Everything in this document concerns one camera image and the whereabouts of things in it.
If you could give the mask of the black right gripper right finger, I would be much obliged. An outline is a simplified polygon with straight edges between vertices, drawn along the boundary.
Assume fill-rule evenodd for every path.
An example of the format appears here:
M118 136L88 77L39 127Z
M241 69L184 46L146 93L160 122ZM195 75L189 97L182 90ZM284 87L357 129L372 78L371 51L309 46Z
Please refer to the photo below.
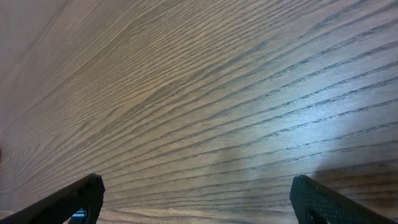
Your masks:
M306 175L294 177L289 199L299 224L396 224Z

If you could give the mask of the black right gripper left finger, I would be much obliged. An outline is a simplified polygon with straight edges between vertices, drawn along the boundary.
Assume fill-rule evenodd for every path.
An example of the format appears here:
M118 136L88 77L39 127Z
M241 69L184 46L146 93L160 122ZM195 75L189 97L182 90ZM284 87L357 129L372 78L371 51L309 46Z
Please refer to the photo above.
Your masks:
M2 224L96 224L103 206L102 177L90 174L1 220Z

